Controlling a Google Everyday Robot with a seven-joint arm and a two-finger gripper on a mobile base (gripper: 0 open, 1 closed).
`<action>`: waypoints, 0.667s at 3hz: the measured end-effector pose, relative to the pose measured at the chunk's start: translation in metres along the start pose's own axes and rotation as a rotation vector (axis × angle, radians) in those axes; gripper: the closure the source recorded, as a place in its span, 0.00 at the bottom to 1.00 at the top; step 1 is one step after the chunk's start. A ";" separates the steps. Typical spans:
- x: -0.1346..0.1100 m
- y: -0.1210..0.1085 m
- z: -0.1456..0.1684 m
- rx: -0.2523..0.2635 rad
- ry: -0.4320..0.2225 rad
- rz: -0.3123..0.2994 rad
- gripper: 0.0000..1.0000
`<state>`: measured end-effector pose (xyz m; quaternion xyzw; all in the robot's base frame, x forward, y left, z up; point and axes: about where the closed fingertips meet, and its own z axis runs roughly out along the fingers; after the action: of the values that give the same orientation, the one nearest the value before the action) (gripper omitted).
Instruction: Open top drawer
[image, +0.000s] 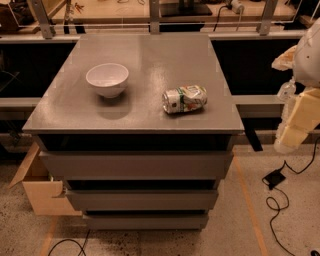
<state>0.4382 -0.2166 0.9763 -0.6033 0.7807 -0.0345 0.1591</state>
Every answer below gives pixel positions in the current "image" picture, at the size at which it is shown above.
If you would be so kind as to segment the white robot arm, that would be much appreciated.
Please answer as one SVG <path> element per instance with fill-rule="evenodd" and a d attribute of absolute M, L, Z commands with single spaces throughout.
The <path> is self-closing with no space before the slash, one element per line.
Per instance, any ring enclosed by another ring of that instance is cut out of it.
<path fill-rule="evenodd" d="M 272 67 L 293 71 L 293 77 L 277 93 L 285 105 L 274 148 L 287 154 L 296 150 L 320 124 L 320 18 L 296 46 L 273 61 Z"/>

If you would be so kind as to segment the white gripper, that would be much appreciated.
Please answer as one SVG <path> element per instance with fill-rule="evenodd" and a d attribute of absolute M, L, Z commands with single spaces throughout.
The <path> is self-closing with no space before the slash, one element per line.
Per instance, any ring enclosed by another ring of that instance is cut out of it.
<path fill-rule="evenodd" d="M 271 64 L 276 70 L 293 68 L 297 46 L 294 45 L 279 55 Z M 276 131 L 274 148 L 282 154 L 291 153 L 320 124 L 320 89 L 307 88 L 298 96 L 291 96 L 284 104 L 281 123 Z"/>

